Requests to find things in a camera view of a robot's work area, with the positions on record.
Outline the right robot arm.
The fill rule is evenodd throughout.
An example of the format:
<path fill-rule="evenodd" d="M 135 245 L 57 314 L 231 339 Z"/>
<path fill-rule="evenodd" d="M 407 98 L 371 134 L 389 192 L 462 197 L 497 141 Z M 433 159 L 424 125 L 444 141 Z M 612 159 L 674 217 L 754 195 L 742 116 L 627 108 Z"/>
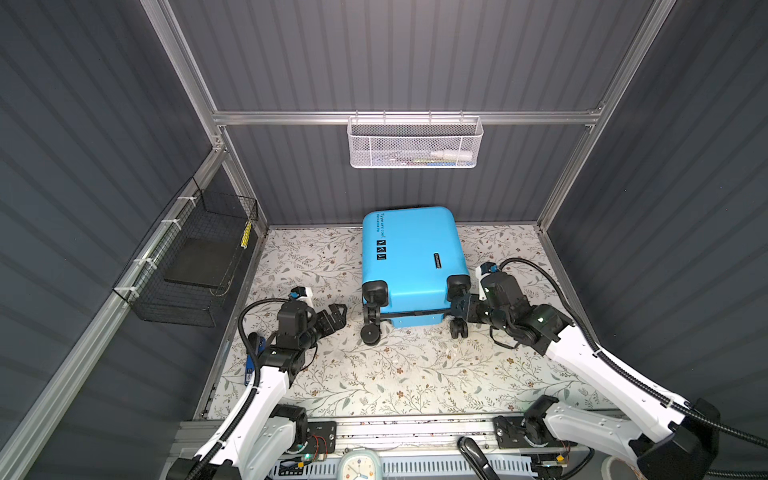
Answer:
<path fill-rule="evenodd" d="M 447 299 L 455 319 L 477 320 L 499 330 L 576 374 L 609 399 L 623 418 L 567 405 L 551 395 L 537 399 L 518 428 L 533 447 L 573 442 L 612 455 L 647 479 L 702 479 L 718 454 L 719 435 L 711 426 L 716 409 L 694 405 L 697 421 L 676 410 L 684 398 L 659 389 L 588 339 L 577 322 L 557 308 L 533 306 L 509 274 L 483 274 L 480 294 L 469 291 L 467 276 L 450 278 Z"/>

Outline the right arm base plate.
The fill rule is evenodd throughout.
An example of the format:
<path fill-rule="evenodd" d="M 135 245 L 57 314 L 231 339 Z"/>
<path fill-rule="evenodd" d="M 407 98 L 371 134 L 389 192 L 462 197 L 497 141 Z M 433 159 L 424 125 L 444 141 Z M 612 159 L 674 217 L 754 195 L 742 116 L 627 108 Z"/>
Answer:
<path fill-rule="evenodd" d="M 504 416 L 492 419 L 499 448 L 563 448 L 576 446 L 571 441 L 557 439 L 544 422 L 545 415 Z"/>

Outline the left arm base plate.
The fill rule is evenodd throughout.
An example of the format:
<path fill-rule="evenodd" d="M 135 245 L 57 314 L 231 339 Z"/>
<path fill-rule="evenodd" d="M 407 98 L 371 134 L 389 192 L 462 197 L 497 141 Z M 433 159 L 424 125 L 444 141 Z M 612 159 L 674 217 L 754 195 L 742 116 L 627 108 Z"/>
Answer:
<path fill-rule="evenodd" d="M 309 420 L 290 422 L 289 425 L 293 434 L 289 436 L 292 443 L 285 451 L 286 454 L 319 456 L 335 452 L 338 436 L 336 421 Z"/>

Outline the blue hardshell suitcase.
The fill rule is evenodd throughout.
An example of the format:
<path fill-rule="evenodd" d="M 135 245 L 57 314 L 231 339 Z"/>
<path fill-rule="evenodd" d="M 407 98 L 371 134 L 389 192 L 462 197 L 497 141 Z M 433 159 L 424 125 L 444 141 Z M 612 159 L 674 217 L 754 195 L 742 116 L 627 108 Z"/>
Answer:
<path fill-rule="evenodd" d="M 468 321 L 449 314 L 451 300 L 470 293 L 471 279 L 453 213 L 441 206 L 375 211 L 362 230 L 364 325 L 374 346 L 381 324 L 431 326 L 449 320 L 452 338 L 468 336 Z"/>

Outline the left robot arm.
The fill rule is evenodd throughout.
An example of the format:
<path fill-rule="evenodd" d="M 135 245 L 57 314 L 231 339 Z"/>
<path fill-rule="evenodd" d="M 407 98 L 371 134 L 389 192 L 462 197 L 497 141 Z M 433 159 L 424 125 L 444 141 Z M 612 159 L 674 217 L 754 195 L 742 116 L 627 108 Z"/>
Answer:
<path fill-rule="evenodd" d="M 244 320 L 258 306 L 277 303 L 278 329 L 263 351 L 245 332 Z M 168 479 L 265 479 L 279 458 L 308 441 L 306 410 L 283 404 L 305 368 L 306 352 L 347 325 L 347 306 L 319 312 L 306 297 L 267 298 L 245 306 L 237 330 L 254 371 L 234 409 L 191 458 L 177 458 Z"/>

